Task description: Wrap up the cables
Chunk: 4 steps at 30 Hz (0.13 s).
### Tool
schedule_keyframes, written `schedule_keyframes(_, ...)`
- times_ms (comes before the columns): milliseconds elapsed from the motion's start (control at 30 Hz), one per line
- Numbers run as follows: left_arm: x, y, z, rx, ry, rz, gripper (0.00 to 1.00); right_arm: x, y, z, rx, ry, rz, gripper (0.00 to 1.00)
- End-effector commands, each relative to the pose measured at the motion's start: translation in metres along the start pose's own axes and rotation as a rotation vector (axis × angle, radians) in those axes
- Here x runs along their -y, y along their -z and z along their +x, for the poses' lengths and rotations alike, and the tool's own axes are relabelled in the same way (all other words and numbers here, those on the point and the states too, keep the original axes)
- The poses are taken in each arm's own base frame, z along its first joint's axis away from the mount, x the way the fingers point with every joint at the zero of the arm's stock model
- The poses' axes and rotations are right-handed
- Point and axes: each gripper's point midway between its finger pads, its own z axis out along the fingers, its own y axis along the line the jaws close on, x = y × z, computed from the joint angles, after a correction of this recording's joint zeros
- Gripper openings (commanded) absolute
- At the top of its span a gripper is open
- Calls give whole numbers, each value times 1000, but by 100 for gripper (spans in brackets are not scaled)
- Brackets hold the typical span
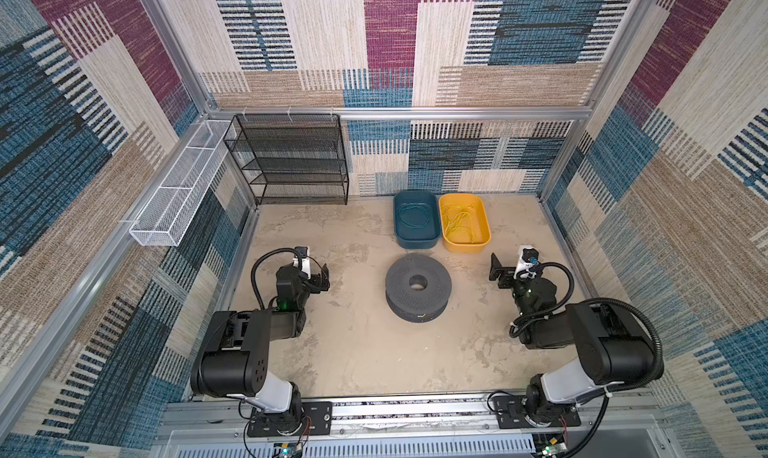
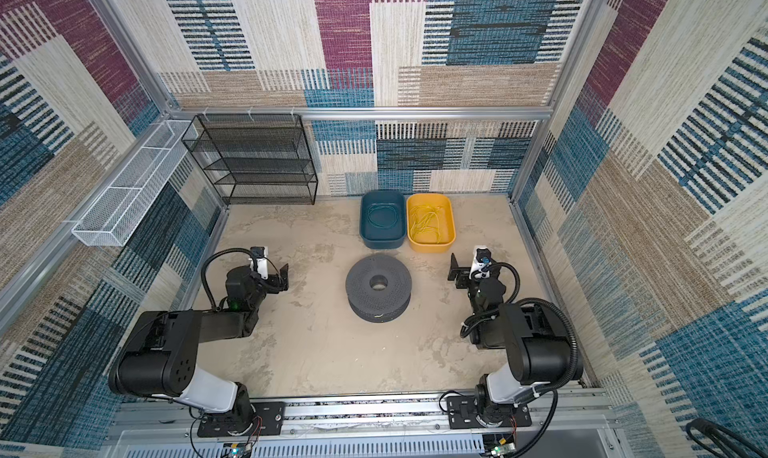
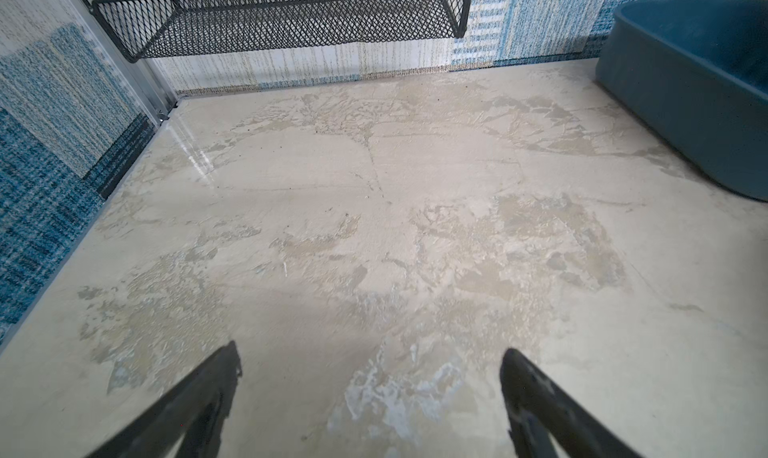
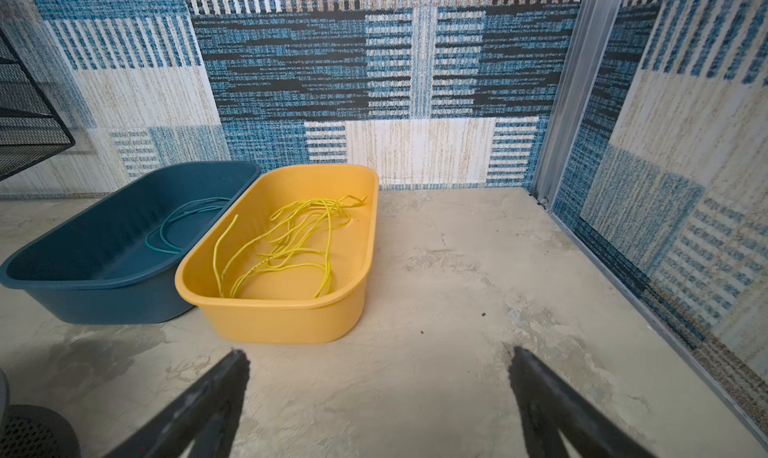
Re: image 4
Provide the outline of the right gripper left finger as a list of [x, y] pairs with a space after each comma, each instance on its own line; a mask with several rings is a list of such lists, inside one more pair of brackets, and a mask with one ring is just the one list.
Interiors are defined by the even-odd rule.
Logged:
[[233, 350], [110, 451], [110, 457], [228, 457], [242, 414], [250, 362]]

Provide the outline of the yellow plastic bin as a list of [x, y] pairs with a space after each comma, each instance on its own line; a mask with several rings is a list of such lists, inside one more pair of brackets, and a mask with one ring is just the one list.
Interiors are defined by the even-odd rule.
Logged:
[[363, 312], [378, 195], [378, 175], [363, 166], [271, 171], [184, 257], [176, 290], [231, 341], [336, 340]]

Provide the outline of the dark grey spool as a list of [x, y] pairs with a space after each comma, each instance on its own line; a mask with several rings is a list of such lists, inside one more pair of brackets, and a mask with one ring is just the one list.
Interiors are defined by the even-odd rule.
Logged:
[[11, 405], [10, 384], [1, 372], [1, 456], [80, 457], [81, 449], [70, 423], [41, 406]]

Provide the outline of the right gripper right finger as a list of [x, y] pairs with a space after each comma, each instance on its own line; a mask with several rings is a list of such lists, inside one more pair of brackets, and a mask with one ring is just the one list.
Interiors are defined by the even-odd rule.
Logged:
[[569, 443], [582, 457], [650, 457], [531, 351], [513, 348], [510, 387], [530, 457], [567, 457]]

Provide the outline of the teal plastic bin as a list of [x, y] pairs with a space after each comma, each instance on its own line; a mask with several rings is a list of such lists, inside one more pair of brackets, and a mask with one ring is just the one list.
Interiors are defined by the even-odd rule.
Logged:
[[175, 287], [181, 260], [260, 174], [247, 161], [153, 171], [18, 250], [1, 282], [66, 323], [174, 319], [193, 307]]

